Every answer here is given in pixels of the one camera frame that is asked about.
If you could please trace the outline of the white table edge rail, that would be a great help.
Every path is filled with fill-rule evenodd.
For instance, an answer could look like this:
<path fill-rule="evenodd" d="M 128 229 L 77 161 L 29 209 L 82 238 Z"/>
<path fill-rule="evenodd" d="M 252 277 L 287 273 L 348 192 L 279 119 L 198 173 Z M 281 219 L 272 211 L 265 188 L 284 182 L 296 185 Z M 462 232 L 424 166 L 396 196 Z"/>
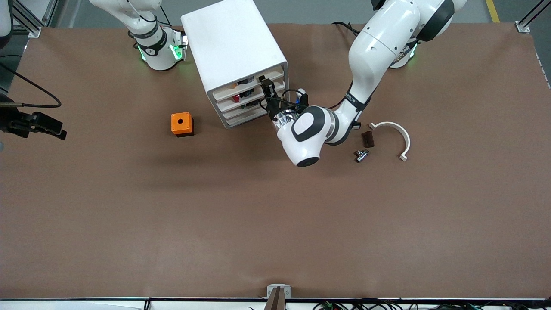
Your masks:
<path fill-rule="evenodd" d="M 264 310 L 267 298 L 0 298 L 0 310 Z M 289 298 L 287 310 L 551 310 L 548 298 Z"/>

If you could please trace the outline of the white plastic drawer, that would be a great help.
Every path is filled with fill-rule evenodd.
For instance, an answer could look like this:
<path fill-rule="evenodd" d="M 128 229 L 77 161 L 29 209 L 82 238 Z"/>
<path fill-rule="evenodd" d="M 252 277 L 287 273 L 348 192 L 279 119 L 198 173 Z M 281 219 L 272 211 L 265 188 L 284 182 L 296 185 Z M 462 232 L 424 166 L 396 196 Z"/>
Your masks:
<path fill-rule="evenodd" d="M 265 105 L 265 101 L 263 101 L 263 98 L 261 99 L 259 103 L 260 109 L 257 112 L 248 112 L 244 115 L 240 115 L 236 118 L 230 118 L 229 120 L 224 118 L 222 115 L 222 112 L 219 110 L 218 106 L 214 104 L 214 107 L 218 111 L 218 115 L 220 117 L 220 120 L 222 121 L 222 124 L 226 129 L 232 129 L 236 126 L 242 125 L 246 122 L 250 122 L 256 118 L 261 118 L 262 116 L 265 116 L 267 114 L 266 110 L 264 110 L 263 105 Z"/>
<path fill-rule="evenodd" d="M 284 78 L 285 74 L 282 70 L 274 69 L 274 70 L 268 70 L 261 73 L 258 73 L 257 75 L 254 75 L 254 81 L 245 83 L 245 84 L 238 84 L 235 87 L 230 84 L 230 86 L 222 87 L 218 90 L 213 90 L 213 98 L 216 101 L 221 101 L 223 99 L 227 99 L 230 97 L 235 96 L 236 94 L 241 94 L 244 91 L 251 90 L 252 88 L 255 88 L 256 86 L 260 85 L 259 77 L 264 76 L 265 78 L 269 78 L 272 81 L 275 81 L 276 79 Z"/>
<path fill-rule="evenodd" d="M 232 110 L 264 97 L 260 83 L 241 84 L 213 92 L 215 104 L 221 112 Z"/>
<path fill-rule="evenodd" d="M 254 88 L 253 90 L 254 90 L 254 94 L 251 94 L 246 98 L 241 98 L 240 102 L 234 102 L 232 100 L 232 97 L 218 101 L 216 105 L 218 106 L 219 110 L 222 112 L 222 115 L 224 116 L 224 118 L 229 120 L 230 118 L 236 118 L 248 112 L 257 112 L 260 109 L 259 104 L 257 106 L 242 109 L 242 106 L 244 104 L 253 100 L 262 99 L 264 97 L 263 92 L 260 88 L 257 87 L 257 88 Z"/>

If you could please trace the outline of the orange button box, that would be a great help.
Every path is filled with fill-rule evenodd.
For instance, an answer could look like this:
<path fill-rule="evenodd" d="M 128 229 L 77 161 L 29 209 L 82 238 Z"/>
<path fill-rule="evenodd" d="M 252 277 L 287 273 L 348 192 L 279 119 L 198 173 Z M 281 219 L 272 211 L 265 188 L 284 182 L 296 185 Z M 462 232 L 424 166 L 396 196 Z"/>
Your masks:
<path fill-rule="evenodd" d="M 195 135 L 194 119 L 189 112 L 171 114 L 171 132 L 177 137 Z"/>

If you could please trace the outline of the white drawer cabinet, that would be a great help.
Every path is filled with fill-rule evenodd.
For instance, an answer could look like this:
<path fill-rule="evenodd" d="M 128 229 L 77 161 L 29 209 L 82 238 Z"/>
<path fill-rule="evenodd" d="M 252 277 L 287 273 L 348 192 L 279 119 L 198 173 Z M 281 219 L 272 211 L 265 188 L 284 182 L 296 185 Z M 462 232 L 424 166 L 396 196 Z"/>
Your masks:
<path fill-rule="evenodd" d="M 205 94 L 217 114 L 213 90 L 274 69 L 285 74 L 273 81 L 278 96 L 289 86 L 287 59 L 254 0 L 222 0 L 180 20 Z"/>

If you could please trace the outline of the brown table mat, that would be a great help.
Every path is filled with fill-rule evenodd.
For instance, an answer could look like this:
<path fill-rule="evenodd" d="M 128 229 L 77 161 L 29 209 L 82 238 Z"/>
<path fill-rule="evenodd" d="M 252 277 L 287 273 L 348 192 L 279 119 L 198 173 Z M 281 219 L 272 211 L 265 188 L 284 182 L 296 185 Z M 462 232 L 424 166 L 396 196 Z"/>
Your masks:
<path fill-rule="evenodd" d="M 421 44 L 310 167 L 267 117 L 225 129 L 194 63 L 149 69 L 124 29 L 44 29 L 18 71 L 68 134 L 0 132 L 0 298 L 551 296 L 551 90 L 512 24 Z"/>

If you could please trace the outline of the aluminium frame profile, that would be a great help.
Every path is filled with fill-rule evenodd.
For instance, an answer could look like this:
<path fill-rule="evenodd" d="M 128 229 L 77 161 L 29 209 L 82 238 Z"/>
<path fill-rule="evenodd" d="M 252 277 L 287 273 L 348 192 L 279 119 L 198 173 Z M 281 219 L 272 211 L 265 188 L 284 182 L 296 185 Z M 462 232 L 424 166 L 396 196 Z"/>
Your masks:
<path fill-rule="evenodd" d="M 549 6 L 551 0 L 539 0 L 539 2 L 521 19 L 516 20 L 515 26 L 519 33 L 529 33 L 529 25 L 540 16 Z"/>
<path fill-rule="evenodd" d="M 53 24 L 60 0 L 12 0 L 14 31 L 28 32 L 29 38 L 38 38 L 42 28 Z"/>

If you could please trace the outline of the white curved plastic bracket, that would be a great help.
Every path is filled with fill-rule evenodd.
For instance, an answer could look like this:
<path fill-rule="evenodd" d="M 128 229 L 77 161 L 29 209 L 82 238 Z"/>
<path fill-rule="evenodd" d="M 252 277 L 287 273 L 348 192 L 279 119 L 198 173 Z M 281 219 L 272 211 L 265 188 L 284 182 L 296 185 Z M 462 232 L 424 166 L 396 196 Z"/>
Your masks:
<path fill-rule="evenodd" d="M 407 159 L 408 159 L 407 153 L 411 149 L 411 137 L 410 137 L 409 133 L 407 132 L 407 130 L 402 125 L 400 125 L 396 122 L 383 121 L 383 122 L 379 122 L 377 124 L 375 124 L 373 122 L 371 122 L 369 124 L 369 127 L 372 130 L 375 130 L 375 129 L 378 129 L 378 128 L 384 127 L 384 126 L 388 126 L 388 127 L 391 127 L 393 129 L 395 129 L 404 138 L 404 140 L 405 140 L 405 149 L 399 155 L 399 158 L 401 159 L 401 161 L 407 161 Z"/>

